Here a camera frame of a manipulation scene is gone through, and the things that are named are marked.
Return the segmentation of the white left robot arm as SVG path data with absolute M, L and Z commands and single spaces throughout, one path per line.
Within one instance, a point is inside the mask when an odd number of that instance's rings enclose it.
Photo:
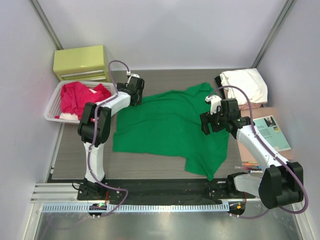
M 140 105 L 144 87 L 145 81 L 137 74 L 131 74 L 127 82 L 113 86 L 114 93 L 110 97 L 85 104 L 77 130 L 86 155 L 86 172 L 78 188 L 78 200 L 101 200 L 107 194 L 103 155 L 112 116 L 129 106 Z

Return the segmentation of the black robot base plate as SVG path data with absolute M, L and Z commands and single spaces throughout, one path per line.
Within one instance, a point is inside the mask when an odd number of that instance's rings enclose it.
M 97 183 L 85 181 L 79 185 L 77 200 L 105 201 L 119 204 L 128 190 L 124 205 L 209 205 L 218 201 L 235 201 L 255 196 L 239 191 L 230 191 L 226 178 L 207 179 L 106 179 L 105 184 L 116 190 L 104 188 Z

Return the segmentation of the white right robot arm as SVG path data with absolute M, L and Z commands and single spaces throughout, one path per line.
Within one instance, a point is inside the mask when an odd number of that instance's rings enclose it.
M 304 188 L 304 171 L 298 162 L 290 162 L 279 154 L 254 126 L 249 116 L 242 116 L 236 99 L 207 96 L 210 110 L 200 114 L 201 130 L 205 135 L 226 131 L 241 143 L 261 167 L 261 178 L 248 173 L 230 175 L 226 194 L 237 198 L 243 192 L 260 198 L 267 209 L 281 208 L 304 202 L 309 198 Z

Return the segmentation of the green t shirt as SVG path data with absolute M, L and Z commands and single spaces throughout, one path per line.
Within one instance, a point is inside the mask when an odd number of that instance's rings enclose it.
M 210 110 L 205 103 L 213 88 L 207 82 L 186 90 L 171 90 L 147 96 L 142 103 L 117 113 L 113 151 L 185 158 L 187 172 L 213 180 L 226 160 L 229 133 L 205 135 L 200 114 Z

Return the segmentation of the white plastic laundry basket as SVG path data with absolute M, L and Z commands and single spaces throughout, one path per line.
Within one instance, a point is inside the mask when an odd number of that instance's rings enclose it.
M 64 124 L 79 124 L 78 119 L 60 119 L 56 118 L 56 116 L 60 116 L 61 114 L 61 109 L 60 109 L 60 104 L 61 104 L 61 90 L 62 87 L 65 84 L 73 83 L 72 80 L 64 80 L 58 83 L 56 86 L 55 90 L 52 93 L 52 96 L 47 104 L 46 110 L 44 112 L 44 118 L 47 121 L 52 121 L 52 122 L 58 122 L 58 123 L 64 123 Z M 116 93 L 115 87 L 112 83 L 109 82 L 99 82 L 99 81 L 80 81 L 83 85 L 86 87 L 93 89 L 99 84 L 102 84 L 106 89 L 108 89 L 112 94 Z

